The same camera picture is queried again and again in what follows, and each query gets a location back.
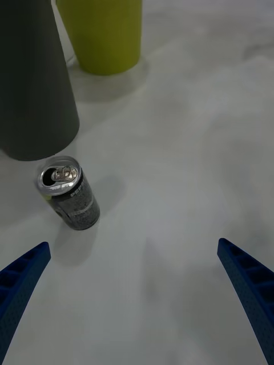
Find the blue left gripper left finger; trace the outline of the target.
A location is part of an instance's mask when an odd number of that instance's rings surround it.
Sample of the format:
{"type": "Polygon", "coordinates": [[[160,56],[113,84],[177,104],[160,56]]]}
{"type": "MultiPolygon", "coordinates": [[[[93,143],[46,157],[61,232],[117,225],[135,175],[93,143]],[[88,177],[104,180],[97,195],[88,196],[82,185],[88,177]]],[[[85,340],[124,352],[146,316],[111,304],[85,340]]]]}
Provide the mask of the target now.
{"type": "Polygon", "coordinates": [[[0,361],[3,361],[31,295],[51,260],[42,242],[1,270],[0,361]]]}

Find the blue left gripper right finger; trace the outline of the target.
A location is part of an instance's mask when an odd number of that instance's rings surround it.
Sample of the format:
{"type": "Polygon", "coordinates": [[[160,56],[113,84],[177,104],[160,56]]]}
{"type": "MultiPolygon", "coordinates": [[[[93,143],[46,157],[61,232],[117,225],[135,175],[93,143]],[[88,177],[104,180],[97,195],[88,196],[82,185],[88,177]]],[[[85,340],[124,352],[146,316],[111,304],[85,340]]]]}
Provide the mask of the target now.
{"type": "Polygon", "coordinates": [[[221,238],[217,256],[236,291],[268,364],[274,364],[273,272],[221,238]]]}

